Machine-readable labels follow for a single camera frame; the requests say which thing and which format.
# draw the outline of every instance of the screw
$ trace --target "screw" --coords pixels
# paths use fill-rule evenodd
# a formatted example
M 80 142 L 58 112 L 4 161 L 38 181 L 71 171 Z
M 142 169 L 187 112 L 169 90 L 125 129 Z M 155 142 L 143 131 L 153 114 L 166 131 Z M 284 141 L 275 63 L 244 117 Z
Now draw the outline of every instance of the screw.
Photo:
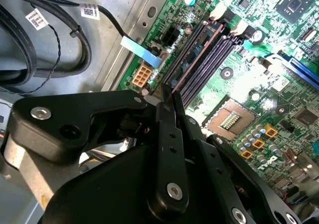
M 134 97 L 134 100 L 137 101 L 137 102 L 139 102 L 139 103 L 142 102 L 142 100 L 141 100 L 140 98 L 138 98 L 138 97 Z
M 169 183 L 167 185 L 167 193 L 171 198 L 178 201 L 181 200 L 181 198 L 183 197 L 183 192 L 179 185 L 177 185 L 176 183 Z
M 221 138 L 217 137 L 216 141 L 219 142 L 220 144 L 223 144 L 223 140 L 221 140 Z
M 193 118 L 189 118 L 189 122 L 192 124 L 196 124 L 196 121 Z
M 47 120 L 51 118 L 51 111 L 44 107 L 35 107 L 30 112 L 31 116 L 38 120 Z
M 246 224 L 246 218 L 239 209 L 233 208 L 231 212 L 233 213 L 234 218 L 239 224 Z
M 286 216 L 288 217 L 289 221 L 290 221 L 292 224 L 297 224 L 296 220 L 293 218 L 292 215 L 290 215 L 289 213 L 287 213 Z

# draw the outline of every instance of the black bracket arm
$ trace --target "black bracket arm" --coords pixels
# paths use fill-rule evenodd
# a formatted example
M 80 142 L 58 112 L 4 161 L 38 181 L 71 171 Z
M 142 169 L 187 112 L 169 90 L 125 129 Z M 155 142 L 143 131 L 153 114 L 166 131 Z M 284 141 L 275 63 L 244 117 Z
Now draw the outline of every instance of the black bracket arm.
M 295 213 L 249 167 L 223 137 L 211 135 L 207 142 L 217 148 L 236 175 L 236 183 L 248 194 L 250 211 L 256 223 L 301 223 Z

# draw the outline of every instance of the hole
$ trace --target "hole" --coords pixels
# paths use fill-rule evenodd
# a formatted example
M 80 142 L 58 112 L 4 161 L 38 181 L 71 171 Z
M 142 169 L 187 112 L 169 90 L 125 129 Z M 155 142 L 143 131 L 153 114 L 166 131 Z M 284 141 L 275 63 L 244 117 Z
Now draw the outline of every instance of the hole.
M 216 171 L 217 171 L 220 175 L 223 174 L 223 171 L 221 171 L 219 168 L 216 168 Z
M 237 216 L 240 220 L 243 219 L 243 216 L 242 216 L 240 213 L 236 213 L 236 216 Z
M 281 223 L 281 224 L 287 224 L 285 218 L 277 211 L 274 212 L 275 216 L 277 218 L 277 220 Z
M 169 149 L 170 149 L 170 151 L 171 151 L 172 153 L 176 153 L 176 152 L 177 152 L 177 150 L 176 150 L 173 146 L 169 147 Z
M 74 125 L 66 124 L 60 128 L 60 134 L 67 139 L 78 139 L 81 131 Z
M 155 16 L 155 14 L 157 13 L 157 9 L 154 6 L 151 6 L 149 11 L 148 11 L 148 16 L 149 18 L 153 18 Z

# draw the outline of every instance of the blue ram slot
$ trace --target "blue ram slot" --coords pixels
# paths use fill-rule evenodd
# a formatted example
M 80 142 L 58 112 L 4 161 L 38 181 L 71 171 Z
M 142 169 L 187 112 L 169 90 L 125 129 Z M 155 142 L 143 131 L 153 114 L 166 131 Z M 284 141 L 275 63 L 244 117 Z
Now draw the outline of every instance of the blue ram slot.
M 284 65 L 290 69 L 291 71 L 295 72 L 298 76 L 300 76 L 304 81 L 308 84 L 312 85 L 319 91 L 319 77 L 314 72 L 309 70 L 307 66 L 303 63 L 298 61 L 293 56 L 288 56 L 285 54 L 280 54 L 282 58 L 284 58 L 288 63 L 284 63 Z

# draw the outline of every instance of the black mechanical arm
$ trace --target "black mechanical arm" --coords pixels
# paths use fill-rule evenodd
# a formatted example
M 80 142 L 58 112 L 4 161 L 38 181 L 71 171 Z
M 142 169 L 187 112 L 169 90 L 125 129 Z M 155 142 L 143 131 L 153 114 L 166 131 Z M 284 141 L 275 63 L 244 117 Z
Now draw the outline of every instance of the black mechanical arm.
M 180 94 L 150 104 L 133 91 L 25 98 L 1 148 L 2 175 L 29 189 L 43 224 L 300 224 L 218 135 L 204 138 Z M 79 173 L 82 152 L 135 146 Z

